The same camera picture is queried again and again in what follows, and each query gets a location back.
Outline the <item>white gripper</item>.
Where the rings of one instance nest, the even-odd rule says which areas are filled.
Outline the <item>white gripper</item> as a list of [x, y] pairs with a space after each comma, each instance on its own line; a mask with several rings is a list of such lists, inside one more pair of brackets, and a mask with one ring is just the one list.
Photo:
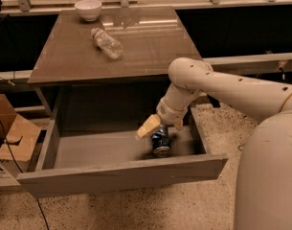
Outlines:
[[188, 112], [187, 108], [176, 110], [169, 107], [164, 98], [160, 100], [156, 107], [156, 113], [150, 115], [137, 130], [137, 137], [142, 139], [148, 134], [157, 130], [161, 122], [165, 125], [174, 125], [177, 130], [183, 127], [183, 119]]

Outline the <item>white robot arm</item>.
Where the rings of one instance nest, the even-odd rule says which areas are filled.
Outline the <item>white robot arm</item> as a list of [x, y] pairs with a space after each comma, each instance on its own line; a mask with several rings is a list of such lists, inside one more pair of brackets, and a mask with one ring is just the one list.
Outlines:
[[292, 84], [215, 72], [187, 57], [171, 62], [168, 78], [167, 93], [137, 135], [161, 124], [181, 128], [202, 93], [258, 121], [238, 164], [234, 230], [292, 230]]

